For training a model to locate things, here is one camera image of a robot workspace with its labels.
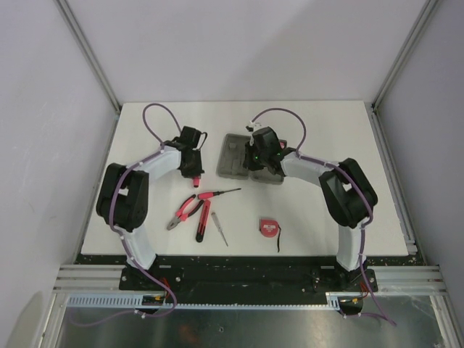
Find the small pink handle screwdriver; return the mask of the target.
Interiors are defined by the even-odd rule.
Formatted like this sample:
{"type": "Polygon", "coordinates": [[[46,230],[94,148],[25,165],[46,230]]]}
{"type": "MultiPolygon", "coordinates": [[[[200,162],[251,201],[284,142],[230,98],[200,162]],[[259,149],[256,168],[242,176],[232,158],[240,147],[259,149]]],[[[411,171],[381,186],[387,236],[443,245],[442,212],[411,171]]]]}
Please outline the small pink handle screwdriver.
{"type": "Polygon", "coordinates": [[[199,188],[200,186],[200,180],[201,180],[201,177],[200,176],[197,176],[197,177],[194,177],[193,178],[193,187],[194,188],[199,188]]]}

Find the pink handle bit screwdriver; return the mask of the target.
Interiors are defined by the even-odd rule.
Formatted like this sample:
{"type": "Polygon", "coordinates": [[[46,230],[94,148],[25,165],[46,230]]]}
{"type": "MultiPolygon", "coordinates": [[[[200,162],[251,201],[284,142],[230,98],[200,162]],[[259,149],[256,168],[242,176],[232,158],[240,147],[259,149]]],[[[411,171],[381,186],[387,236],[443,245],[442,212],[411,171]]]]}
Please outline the pink handle bit screwdriver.
{"type": "Polygon", "coordinates": [[[225,191],[208,191],[208,192],[198,194],[197,198],[200,200],[206,200],[206,199],[211,199],[215,196],[220,196],[222,194],[227,194],[229,192],[234,192],[234,191],[239,191],[239,190],[241,190],[241,188],[233,188],[233,189],[229,189],[225,191]]]}

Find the grey plastic tool case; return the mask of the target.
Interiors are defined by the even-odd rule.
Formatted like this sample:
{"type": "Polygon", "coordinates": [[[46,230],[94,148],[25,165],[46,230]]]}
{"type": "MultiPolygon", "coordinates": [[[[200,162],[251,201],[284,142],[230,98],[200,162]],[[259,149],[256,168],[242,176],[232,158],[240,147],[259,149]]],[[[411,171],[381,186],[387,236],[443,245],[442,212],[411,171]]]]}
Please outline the grey plastic tool case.
{"type": "MultiPolygon", "coordinates": [[[[222,149],[220,152],[217,175],[222,178],[230,178],[237,180],[248,180],[267,184],[280,185],[284,182],[284,177],[271,174],[266,168],[258,171],[249,171],[244,168],[245,145],[250,141],[251,136],[243,136],[228,133],[226,134],[222,149]]],[[[287,141],[279,139],[280,142],[286,144],[286,148],[282,151],[282,158],[293,149],[287,146],[287,141]]]]}

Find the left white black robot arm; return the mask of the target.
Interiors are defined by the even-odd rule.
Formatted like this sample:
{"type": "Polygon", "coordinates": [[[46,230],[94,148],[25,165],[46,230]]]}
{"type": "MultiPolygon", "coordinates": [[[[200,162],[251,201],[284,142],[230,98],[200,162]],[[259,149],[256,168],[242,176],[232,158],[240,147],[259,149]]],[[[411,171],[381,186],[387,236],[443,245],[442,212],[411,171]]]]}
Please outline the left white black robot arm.
{"type": "Polygon", "coordinates": [[[197,188],[204,173],[201,148],[206,139],[206,132],[185,126],[148,157],[131,165],[112,163],[104,173],[96,213],[119,235],[129,264],[138,268],[134,279],[143,289],[153,289],[160,281],[160,272],[152,267],[157,255],[144,227],[150,183],[178,170],[197,188]]]}

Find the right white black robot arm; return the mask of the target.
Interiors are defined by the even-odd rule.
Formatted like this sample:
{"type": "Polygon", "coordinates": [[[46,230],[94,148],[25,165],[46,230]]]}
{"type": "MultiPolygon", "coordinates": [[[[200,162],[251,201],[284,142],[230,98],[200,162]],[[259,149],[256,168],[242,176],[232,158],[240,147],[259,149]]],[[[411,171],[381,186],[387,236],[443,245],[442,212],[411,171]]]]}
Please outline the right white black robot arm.
{"type": "Polygon", "coordinates": [[[330,216],[338,224],[338,250],[335,284],[351,291],[365,278],[365,229],[373,221],[378,196],[359,163],[352,158],[330,162],[302,154],[298,149],[281,146],[270,127],[256,129],[245,145],[243,166],[249,171],[264,168],[282,178],[298,178],[319,187],[330,216]]]}

